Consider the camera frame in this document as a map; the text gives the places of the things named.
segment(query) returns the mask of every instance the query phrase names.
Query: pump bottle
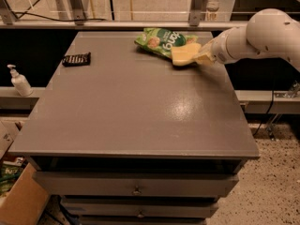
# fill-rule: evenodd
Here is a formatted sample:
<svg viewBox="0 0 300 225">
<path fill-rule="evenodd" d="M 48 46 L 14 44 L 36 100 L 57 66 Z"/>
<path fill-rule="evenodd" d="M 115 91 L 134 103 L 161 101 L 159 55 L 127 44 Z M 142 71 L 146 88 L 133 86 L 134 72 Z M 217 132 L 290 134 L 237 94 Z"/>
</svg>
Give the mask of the pump bottle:
<svg viewBox="0 0 300 225">
<path fill-rule="evenodd" d="M 10 69 L 11 83 L 14 85 L 18 93 L 23 97 L 31 95 L 33 92 L 32 87 L 26 78 L 22 74 L 19 74 L 19 72 L 15 69 L 16 66 L 7 65 L 7 67 Z"/>
</svg>

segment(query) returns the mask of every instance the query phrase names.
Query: black wall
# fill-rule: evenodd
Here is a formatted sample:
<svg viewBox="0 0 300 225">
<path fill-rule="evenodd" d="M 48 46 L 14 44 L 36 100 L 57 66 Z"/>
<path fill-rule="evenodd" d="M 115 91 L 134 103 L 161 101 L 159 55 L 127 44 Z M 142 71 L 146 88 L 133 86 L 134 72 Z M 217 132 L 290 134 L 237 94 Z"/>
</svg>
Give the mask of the black wall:
<svg viewBox="0 0 300 225">
<path fill-rule="evenodd" d="M 32 86 L 46 86 L 66 53 L 75 30 L 0 29 L 0 86 L 12 86 L 8 64 Z"/>
<path fill-rule="evenodd" d="M 300 82 L 300 72 L 280 58 L 242 59 L 226 69 L 235 90 L 286 91 Z"/>
</svg>

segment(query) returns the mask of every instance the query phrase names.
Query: drawer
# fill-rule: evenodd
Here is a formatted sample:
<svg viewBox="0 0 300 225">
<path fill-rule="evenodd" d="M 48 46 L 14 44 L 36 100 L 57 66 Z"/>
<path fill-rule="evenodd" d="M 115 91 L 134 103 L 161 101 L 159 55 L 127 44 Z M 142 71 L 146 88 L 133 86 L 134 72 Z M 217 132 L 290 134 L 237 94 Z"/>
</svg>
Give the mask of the drawer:
<svg viewBox="0 0 300 225">
<path fill-rule="evenodd" d="M 80 217 L 82 225 L 206 225 L 195 218 Z"/>
<path fill-rule="evenodd" d="M 228 174 L 35 172 L 49 193 L 92 196 L 225 197 L 238 182 Z"/>
<path fill-rule="evenodd" d="M 73 215 L 124 216 L 136 218 L 210 218 L 218 209 L 216 202 L 181 199 L 66 199 L 61 204 Z"/>
</svg>

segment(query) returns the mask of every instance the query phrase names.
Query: gray tabletop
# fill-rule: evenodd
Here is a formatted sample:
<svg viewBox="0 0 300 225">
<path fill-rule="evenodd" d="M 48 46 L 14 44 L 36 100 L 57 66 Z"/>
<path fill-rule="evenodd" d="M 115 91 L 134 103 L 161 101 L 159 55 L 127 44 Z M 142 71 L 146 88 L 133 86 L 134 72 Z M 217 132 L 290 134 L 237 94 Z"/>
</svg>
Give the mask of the gray tabletop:
<svg viewBox="0 0 300 225">
<path fill-rule="evenodd" d="M 24 156 L 257 158 L 224 65 L 173 67 L 134 44 L 141 32 L 80 32 L 12 144 Z M 199 42 L 207 32 L 192 33 Z"/>
</svg>

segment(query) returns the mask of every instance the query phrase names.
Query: cardboard box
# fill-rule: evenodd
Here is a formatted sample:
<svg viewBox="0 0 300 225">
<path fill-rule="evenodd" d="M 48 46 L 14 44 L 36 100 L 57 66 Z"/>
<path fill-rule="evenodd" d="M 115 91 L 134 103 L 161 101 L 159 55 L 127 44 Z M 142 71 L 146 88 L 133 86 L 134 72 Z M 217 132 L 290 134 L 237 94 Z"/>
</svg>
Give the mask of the cardboard box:
<svg viewBox="0 0 300 225">
<path fill-rule="evenodd" d="M 4 124 L 0 121 L 0 159 L 6 153 L 13 140 L 4 126 Z"/>
<path fill-rule="evenodd" d="M 50 195 L 32 179 L 35 168 L 28 164 L 11 191 L 0 203 L 1 225 L 36 225 Z"/>
<path fill-rule="evenodd" d="M 0 155 L 6 153 L 18 134 L 14 121 L 0 121 Z M 0 225 L 36 225 L 50 199 L 32 179 L 36 169 L 28 164 L 7 196 L 0 198 Z"/>
</svg>

